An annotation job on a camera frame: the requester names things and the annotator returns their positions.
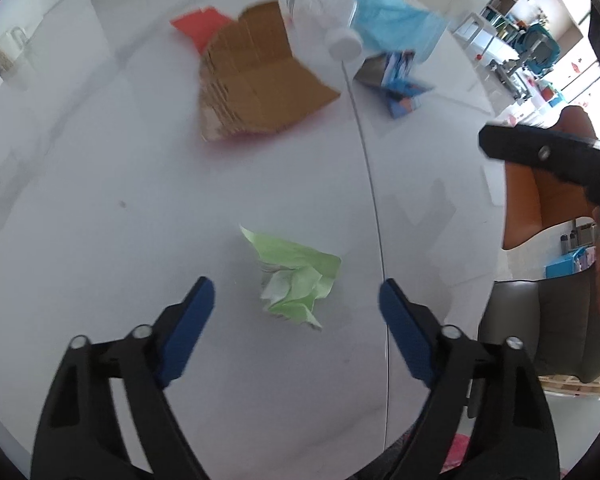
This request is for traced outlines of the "green paper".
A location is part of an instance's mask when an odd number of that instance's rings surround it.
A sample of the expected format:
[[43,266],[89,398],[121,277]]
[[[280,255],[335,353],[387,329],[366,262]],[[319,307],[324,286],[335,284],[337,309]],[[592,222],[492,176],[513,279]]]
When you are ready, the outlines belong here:
[[276,318],[321,330],[323,326],[314,313],[315,304],[332,292],[342,260],[290,240],[252,232],[244,226],[240,230],[261,265],[263,310]]

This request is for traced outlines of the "blue snack carton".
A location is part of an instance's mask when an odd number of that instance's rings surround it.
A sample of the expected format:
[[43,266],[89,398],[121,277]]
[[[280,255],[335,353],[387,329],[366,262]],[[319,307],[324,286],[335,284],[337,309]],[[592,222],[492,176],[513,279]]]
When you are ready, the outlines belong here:
[[398,119],[417,110],[420,98],[434,90],[432,84],[413,76],[414,66],[413,50],[382,52],[366,58],[354,79],[376,91],[390,116]]

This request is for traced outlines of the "blue surgical mask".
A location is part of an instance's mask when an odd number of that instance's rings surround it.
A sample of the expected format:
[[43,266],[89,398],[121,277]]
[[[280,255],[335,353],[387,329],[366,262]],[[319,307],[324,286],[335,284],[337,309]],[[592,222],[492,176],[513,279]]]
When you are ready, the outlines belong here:
[[448,23],[442,16],[406,0],[356,0],[353,28],[367,50],[412,51],[422,64],[437,47]]

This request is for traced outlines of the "brown cardboard piece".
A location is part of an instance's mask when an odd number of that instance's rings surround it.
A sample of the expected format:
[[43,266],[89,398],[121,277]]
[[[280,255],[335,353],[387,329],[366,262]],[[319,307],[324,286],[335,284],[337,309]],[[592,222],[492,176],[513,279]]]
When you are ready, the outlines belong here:
[[201,55],[198,118],[207,141],[280,133],[339,97],[294,57],[275,0],[224,25]]

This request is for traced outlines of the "clear plastic water bottle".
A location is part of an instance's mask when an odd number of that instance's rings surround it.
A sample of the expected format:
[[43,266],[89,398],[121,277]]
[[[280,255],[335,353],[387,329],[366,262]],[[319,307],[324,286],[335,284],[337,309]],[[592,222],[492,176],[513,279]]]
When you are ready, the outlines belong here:
[[353,28],[358,0],[279,0],[279,5],[298,47],[321,50],[336,62],[362,53],[363,40]]

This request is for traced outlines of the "red paper card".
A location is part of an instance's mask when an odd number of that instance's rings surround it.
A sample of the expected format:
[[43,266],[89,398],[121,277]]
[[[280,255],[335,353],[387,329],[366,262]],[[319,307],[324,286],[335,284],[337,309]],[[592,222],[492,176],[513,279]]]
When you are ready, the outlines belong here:
[[233,23],[229,16],[219,12],[213,6],[183,14],[170,21],[170,24],[184,34],[199,54],[203,54],[213,37],[226,25]]

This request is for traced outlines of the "orange leather chair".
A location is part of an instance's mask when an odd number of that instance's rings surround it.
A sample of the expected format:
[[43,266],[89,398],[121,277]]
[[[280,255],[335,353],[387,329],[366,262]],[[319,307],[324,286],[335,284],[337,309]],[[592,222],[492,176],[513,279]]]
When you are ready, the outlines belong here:
[[504,250],[514,249],[536,234],[577,218],[592,218],[593,205],[583,188],[562,182],[547,171],[505,164],[506,215]]

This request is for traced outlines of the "teal office chair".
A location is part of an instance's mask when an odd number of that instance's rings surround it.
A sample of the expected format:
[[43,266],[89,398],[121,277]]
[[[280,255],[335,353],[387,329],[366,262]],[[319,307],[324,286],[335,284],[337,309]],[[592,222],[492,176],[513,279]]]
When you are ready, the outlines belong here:
[[518,61],[535,76],[549,73],[560,57],[558,42],[541,24],[533,24],[512,43]]

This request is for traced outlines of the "blue tissue box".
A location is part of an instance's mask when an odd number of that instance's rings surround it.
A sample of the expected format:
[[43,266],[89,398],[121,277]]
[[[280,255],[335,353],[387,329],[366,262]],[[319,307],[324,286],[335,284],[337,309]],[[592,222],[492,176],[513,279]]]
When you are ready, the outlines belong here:
[[546,278],[563,278],[564,276],[577,274],[594,266],[596,249],[593,246],[579,247],[568,254],[547,263],[545,266]]

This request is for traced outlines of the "grey near chair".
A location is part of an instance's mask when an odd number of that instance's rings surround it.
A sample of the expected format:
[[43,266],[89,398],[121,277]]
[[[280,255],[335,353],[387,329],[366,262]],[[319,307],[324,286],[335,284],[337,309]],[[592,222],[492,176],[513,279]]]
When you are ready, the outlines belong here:
[[493,284],[478,339],[524,344],[536,374],[587,384],[600,377],[600,311],[593,268],[539,281]]

